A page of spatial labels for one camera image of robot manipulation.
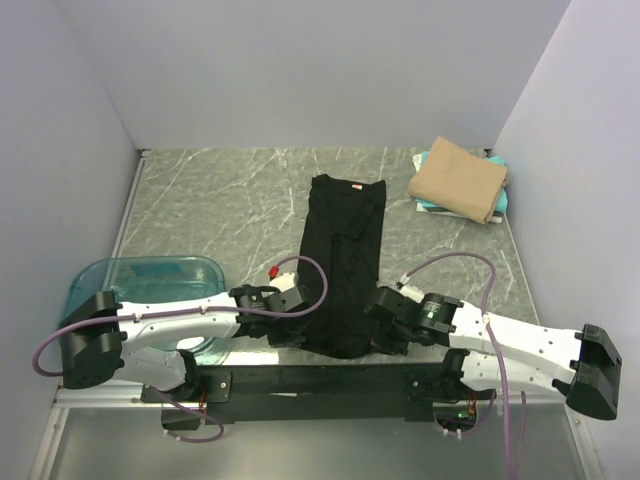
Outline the black t shirt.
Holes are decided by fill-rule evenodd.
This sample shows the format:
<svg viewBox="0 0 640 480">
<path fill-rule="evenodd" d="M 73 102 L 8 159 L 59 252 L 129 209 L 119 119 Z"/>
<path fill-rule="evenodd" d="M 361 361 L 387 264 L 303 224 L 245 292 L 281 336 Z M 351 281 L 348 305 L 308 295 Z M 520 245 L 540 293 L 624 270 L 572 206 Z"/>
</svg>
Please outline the black t shirt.
<svg viewBox="0 0 640 480">
<path fill-rule="evenodd" d="M 332 358 L 364 356 L 375 333 L 364 310 L 379 280 L 386 182 L 319 175 L 308 205 L 299 254 L 322 267 L 328 293 L 314 312 L 285 319 L 272 339 Z"/>
</svg>

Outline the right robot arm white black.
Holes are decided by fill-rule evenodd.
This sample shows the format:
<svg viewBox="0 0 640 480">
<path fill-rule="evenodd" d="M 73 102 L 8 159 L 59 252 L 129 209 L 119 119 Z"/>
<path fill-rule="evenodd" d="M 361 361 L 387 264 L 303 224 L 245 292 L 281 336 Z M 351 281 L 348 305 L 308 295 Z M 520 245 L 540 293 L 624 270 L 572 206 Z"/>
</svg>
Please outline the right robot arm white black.
<svg viewBox="0 0 640 480">
<path fill-rule="evenodd" d="M 564 398 L 597 420 L 618 416 L 622 357 L 599 326 L 557 329 L 483 314 L 469 302 L 409 285 L 377 288 L 364 312 L 376 324 L 372 346 L 385 354 L 404 354 L 411 343 L 460 352 L 438 377 L 449 398 L 507 386 Z"/>
</svg>

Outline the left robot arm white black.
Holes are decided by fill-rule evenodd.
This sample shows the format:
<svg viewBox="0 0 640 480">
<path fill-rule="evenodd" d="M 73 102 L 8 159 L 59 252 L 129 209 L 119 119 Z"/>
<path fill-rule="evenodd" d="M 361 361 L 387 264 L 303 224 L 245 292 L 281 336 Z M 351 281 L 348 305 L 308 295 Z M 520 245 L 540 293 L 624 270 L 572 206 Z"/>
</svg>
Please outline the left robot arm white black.
<svg viewBox="0 0 640 480">
<path fill-rule="evenodd" d="M 200 388 L 195 355 L 186 349 L 164 350 L 164 345 L 192 337 L 260 338 L 280 331 L 286 320 L 297 320 L 310 306 L 308 290 L 293 277 L 276 285 L 242 285 L 196 300 L 156 304 L 118 301 L 113 292 L 101 291 L 61 322 L 67 327 L 116 318 L 61 336 L 63 385 L 80 390 L 127 380 L 186 402 Z"/>
</svg>

